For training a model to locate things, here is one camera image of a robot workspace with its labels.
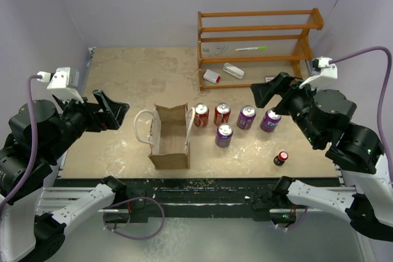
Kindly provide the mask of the purple Fanta can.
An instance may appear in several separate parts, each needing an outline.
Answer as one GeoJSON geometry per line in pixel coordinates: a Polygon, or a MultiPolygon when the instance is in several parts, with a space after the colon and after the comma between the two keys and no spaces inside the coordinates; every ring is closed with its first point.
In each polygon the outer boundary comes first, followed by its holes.
{"type": "Polygon", "coordinates": [[[260,122],[260,127],[264,132],[273,132],[281,121],[281,118],[282,116],[277,114],[273,109],[268,109],[260,122]]]}
{"type": "Polygon", "coordinates": [[[256,111],[252,106],[250,105],[243,106],[239,112],[239,116],[237,119],[237,126],[240,129],[249,129],[252,126],[255,116],[256,116],[256,111]]]}
{"type": "Polygon", "coordinates": [[[222,123],[217,127],[215,143],[218,147],[228,147],[233,136],[233,128],[228,123],[222,123]]]}

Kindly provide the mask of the red cola can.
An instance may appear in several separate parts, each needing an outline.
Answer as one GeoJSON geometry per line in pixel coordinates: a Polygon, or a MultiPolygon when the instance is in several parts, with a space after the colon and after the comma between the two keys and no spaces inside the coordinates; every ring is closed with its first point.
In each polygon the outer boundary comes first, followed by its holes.
{"type": "Polygon", "coordinates": [[[195,106],[194,125],[199,128],[206,127],[209,120],[209,107],[205,103],[198,103],[195,106]]]}
{"type": "Polygon", "coordinates": [[[219,126],[222,123],[228,123],[231,114],[231,108],[226,102],[220,102],[215,107],[214,123],[219,126]]]}

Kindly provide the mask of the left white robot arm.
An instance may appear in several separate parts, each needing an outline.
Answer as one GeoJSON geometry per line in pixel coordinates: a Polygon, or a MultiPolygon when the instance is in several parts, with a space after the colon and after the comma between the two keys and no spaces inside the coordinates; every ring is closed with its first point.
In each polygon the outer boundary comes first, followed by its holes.
{"type": "Polygon", "coordinates": [[[36,213],[45,179],[71,145],[85,132],[117,130],[123,123],[127,103],[115,102],[101,90],[93,94],[93,103],[31,101],[9,120],[11,132],[1,149],[2,261],[45,261],[97,210],[125,204],[125,184],[108,176],[64,208],[36,213]]]}

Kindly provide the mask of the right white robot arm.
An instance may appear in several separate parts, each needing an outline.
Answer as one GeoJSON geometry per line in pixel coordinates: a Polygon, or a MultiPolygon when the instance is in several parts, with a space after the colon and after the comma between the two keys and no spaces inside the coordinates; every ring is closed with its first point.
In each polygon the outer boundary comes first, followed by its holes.
{"type": "Polygon", "coordinates": [[[263,108],[279,95],[278,115],[289,115],[312,148],[324,150],[352,178],[356,193],[337,193],[283,176],[273,189],[279,207],[291,203],[313,207],[343,218],[358,233],[392,241],[392,185],[387,148],[370,128],[351,122],[356,104],[338,90],[314,90],[285,72],[267,83],[254,83],[255,105],[263,108]]]}

